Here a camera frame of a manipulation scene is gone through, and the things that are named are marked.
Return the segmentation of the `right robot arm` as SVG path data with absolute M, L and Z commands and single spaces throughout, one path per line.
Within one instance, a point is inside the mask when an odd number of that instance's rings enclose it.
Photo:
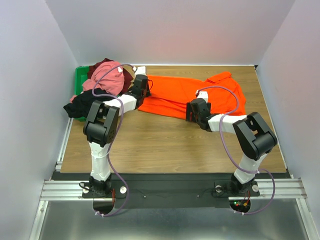
M 255 176 L 261 172 L 260 165 L 272 149 L 278 144 L 275 133 L 257 112 L 248 115 L 212 114 L 202 98 L 196 98 L 186 104 L 187 122 L 197 123 L 207 132 L 218 132 L 225 152 L 236 167 L 231 176 L 230 189 L 235 195 L 242 195 L 252 185 Z M 237 164 L 224 139 L 224 133 L 234 134 L 242 150 L 242 158 Z

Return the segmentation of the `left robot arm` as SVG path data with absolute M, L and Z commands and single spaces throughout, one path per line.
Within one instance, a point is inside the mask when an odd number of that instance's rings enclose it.
M 111 144 L 116 138 L 124 113 L 138 109 L 149 95 L 148 77 L 138 74 L 127 93 L 106 103 L 99 100 L 92 103 L 83 127 L 91 154 L 91 173 L 85 190 L 100 197 L 111 193 L 111 167 L 108 161 Z

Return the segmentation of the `orange t shirt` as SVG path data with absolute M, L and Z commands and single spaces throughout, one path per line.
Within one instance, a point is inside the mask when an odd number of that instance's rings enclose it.
M 178 119 L 186 118 L 186 104 L 196 98 L 196 91 L 205 87 L 212 114 L 234 109 L 233 116 L 246 114 L 246 98 L 230 72 L 222 72 L 201 81 L 195 78 L 149 75 L 153 82 L 151 96 L 146 97 L 139 111 Z

